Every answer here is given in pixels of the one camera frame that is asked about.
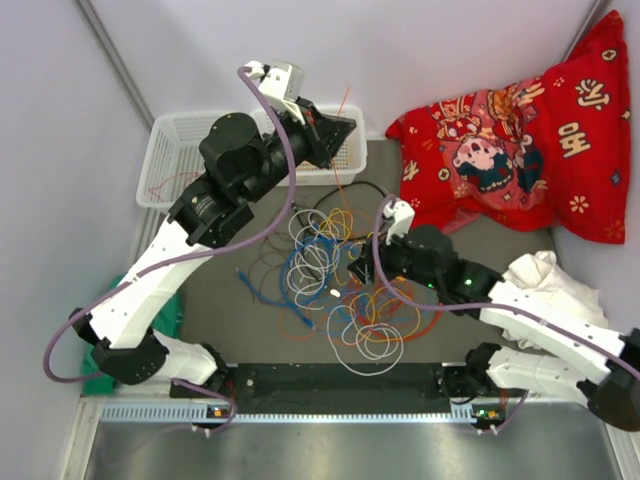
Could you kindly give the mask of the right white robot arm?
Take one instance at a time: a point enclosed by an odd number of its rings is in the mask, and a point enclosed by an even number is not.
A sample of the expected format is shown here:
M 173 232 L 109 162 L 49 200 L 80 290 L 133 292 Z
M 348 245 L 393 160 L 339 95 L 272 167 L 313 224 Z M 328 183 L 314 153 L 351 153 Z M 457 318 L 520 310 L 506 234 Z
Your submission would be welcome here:
M 368 240 L 349 271 L 361 282 L 403 277 L 432 290 L 444 309 L 528 340 L 528 354 L 483 343 L 466 357 L 467 384 L 487 396 L 519 389 L 575 402 L 620 430 L 639 429 L 639 331 L 610 330 L 583 309 L 562 307 L 544 292 L 463 259 L 432 226 Z

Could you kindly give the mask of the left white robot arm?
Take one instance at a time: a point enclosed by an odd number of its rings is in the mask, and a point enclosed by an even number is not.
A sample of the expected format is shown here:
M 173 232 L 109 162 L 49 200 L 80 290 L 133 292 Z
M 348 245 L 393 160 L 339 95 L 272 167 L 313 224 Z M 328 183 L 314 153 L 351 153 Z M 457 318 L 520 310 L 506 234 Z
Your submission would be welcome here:
M 305 99 L 302 113 L 278 113 L 282 134 L 260 133 L 245 113 L 219 117 L 199 145 L 205 171 L 170 207 L 154 240 L 118 285 L 118 293 L 75 326 L 92 345 L 98 370 L 126 385 L 151 378 L 190 382 L 205 396 L 226 387 L 220 355 L 205 344 L 158 332 L 152 323 L 180 286 L 253 218 L 252 204 L 281 181 L 293 181 L 303 162 L 330 166 L 357 122 L 324 114 Z

